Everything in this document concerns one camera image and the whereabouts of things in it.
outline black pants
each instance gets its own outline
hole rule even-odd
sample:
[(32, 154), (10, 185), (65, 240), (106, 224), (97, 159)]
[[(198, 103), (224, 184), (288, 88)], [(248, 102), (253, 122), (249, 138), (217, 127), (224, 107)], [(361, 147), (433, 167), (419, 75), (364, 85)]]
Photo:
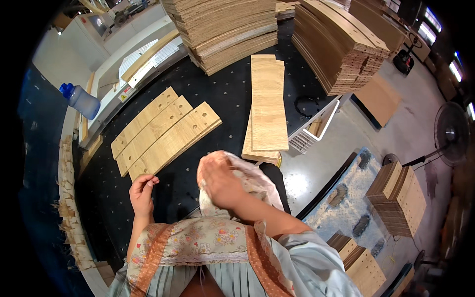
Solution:
[(279, 167), (270, 163), (262, 163), (259, 166), (260, 170), (267, 175), (267, 177), (275, 184), (277, 192), (279, 192), (280, 201), (284, 206), (284, 211), (290, 214), (289, 202), (287, 201), (287, 193), (285, 192), (284, 177), (280, 172)]

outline black work surface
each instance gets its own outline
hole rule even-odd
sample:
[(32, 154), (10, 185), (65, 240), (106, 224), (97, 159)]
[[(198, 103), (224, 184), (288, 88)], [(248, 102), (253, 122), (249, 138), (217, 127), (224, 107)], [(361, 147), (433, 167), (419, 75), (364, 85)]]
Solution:
[[(275, 54), (276, 59), (285, 61), (284, 105), (290, 135), (307, 120), (294, 105), (297, 98), (300, 98), (298, 107), (301, 112), (312, 116), (335, 96), (325, 95), (312, 70), (293, 46), (293, 19), (279, 23), (278, 28), (278, 44), (257, 54)], [(103, 144), (76, 182), (81, 219), (94, 250), (100, 249), (100, 242), (106, 240), (101, 232), (94, 232), (98, 225), (103, 224), (118, 255), (126, 256), (133, 222), (128, 193), (132, 181), (129, 175), (120, 176), (110, 144), (142, 109), (169, 86), (179, 96), (183, 95), (193, 107), (206, 101), (223, 123), (157, 173), (160, 183), (152, 192), (156, 222), (176, 222), (198, 207), (196, 170), (202, 156), (215, 150), (241, 155), (251, 108), (250, 57), (210, 77), (197, 68), (189, 57), (184, 58), (140, 90), (109, 123), (103, 131)], [(318, 106), (314, 101), (305, 99), (306, 96), (313, 98)], [(94, 214), (97, 209), (102, 221)]]

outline hand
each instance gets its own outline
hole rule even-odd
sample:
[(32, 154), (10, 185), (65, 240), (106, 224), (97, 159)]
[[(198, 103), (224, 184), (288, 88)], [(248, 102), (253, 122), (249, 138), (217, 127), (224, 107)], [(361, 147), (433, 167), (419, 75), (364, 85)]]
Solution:
[(153, 174), (142, 174), (133, 181), (129, 195), (136, 217), (149, 217), (153, 212), (152, 189), (158, 183)]
[(244, 191), (241, 181), (234, 176), (227, 162), (218, 162), (216, 158), (203, 157), (199, 167), (208, 193), (214, 205), (221, 209), (233, 210), (249, 194)]

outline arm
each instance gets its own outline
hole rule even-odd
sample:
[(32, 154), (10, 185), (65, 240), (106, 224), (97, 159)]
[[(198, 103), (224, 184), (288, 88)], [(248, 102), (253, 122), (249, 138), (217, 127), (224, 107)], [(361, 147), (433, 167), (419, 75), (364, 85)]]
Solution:
[(216, 162), (215, 158), (204, 157), (200, 163), (203, 179), (206, 181), (203, 187), (216, 206), (234, 212), (249, 224), (265, 220), (266, 235), (269, 237), (278, 238), (282, 234), (312, 230), (292, 215), (246, 193), (226, 162)]
[(158, 182), (158, 177), (153, 174), (140, 175), (133, 181), (130, 187), (130, 202), (135, 216), (133, 218), (129, 248), (127, 249), (127, 263), (130, 261), (130, 256), (140, 233), (149, 224), (155, 223), (153, 219), (152, 189)]

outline blue bottle on machine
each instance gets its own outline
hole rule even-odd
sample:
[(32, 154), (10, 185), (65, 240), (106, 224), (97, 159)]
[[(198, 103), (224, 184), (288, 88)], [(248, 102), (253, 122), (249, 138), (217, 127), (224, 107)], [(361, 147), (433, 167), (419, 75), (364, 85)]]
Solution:
[(88, 120), (94, 119), (101, 107), (101, 102), (96, 97), (89, 95), (80, 85), (62, 84), (59, 91), (67, 99), (68, 105), (79, 111)]

